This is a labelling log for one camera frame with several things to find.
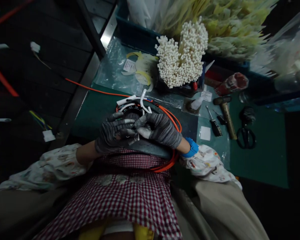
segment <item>striped glove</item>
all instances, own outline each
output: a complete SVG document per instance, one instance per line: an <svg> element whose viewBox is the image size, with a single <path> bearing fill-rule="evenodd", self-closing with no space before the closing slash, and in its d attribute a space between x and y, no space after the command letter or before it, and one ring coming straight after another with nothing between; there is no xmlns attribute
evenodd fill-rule
<svg viewBox="0 0 300 240"><path fill-rule="evenodd" d="M154 130L145 127L147 122L154 124ZM155 140L172 149L176 149L182 139L182 134L176 130L164 114L146 113L136 121L135 127L144 138Z"/></svg>
<svg viewBox="0 0 300 240"><path fill-rule="evenodd" d="M107 154L139 140L138 133L131 129L136 121L133 119L118 120L121 117L123 117L123 112L117 112L103 122L101 136L95 141L98 153Z"/></svg>

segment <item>dark floor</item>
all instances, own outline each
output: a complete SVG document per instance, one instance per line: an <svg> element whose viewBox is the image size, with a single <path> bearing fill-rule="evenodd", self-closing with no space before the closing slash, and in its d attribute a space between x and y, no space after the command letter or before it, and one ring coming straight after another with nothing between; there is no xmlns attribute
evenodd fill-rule
<svg viewBox="0 0 300 240"><path fill-rule="evenodd" d="M0 1L1 12L22 2ZM100 36L115 2L85 0ZM81 81L94 52L68 1L35 0L0 25L0 43L10 47L0 50L0 71L20 95L19 99L11 97L0 84L0 117L13 119L9 124L0 124L0 182L27 168L49 148L28 110L41 114L57 134L77 89L35 58L31 41L41 46L38 55L42 61L75 82Z"/></svg>

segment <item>white label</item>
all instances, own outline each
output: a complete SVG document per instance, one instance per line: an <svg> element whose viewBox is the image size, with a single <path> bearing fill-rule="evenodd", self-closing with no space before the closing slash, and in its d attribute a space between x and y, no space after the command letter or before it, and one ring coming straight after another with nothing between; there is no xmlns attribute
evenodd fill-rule
<svg viewBox="0 0 300 240"><path fill-rule="evenodd" d="M210 141L211 131L208 127L201 127L200 139Z"/></svg>
<svg viewBox="0 0 300 240"><path fill-rule="evenodd" d="M203 97L203 100L205 100L205 101L207 101L207 102L211 102L212 93L211 93L211 92L203 91L203 92L201 93L201 97Z"/></svg>
<svg viewBox="0 0 300 240"><path fill-rule="evenodd" d="M133 68L135 64L136 63L134 61L127 59L126 63L124 64L123 70L130 72L131 68Z"/></svg>

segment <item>blue watch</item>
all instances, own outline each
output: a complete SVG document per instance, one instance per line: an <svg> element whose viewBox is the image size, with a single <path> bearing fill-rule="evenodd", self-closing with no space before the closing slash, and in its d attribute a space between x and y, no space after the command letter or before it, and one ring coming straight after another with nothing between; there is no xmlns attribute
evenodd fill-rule
<svg viewBox="0 0 300 240"><path fill-rule="evenodd" d="M191 138L187 137L186 140L190 144L190 151L186 154L181 154L181 156L185 158L193 157L199 151L199 146Z"/></svg>

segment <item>black screwdriver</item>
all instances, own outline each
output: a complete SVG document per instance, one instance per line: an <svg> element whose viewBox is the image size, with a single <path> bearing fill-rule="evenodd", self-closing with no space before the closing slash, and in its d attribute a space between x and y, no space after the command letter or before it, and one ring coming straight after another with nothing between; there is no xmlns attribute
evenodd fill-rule
<svg viewBox="0 0 300 240"><path fill-rule="evenodd" d="M212 132L214 133L214 135L216 137L222 136L222 132L221 132L221 129L220 129L219 125L217 124L216 120L213 119L208 106L206 106L206 108L208 109L208 112L210 114L210 118L211 118L210 123L211 123Z"/></svg>
<svg viewBox="0 0 300 240"><path fill-rule="evenodd" d="M219 115L215 110L213 110L217 114L217 119L219 120L221 125L227 125L227 121L224 120L223 116Z"/></svg>

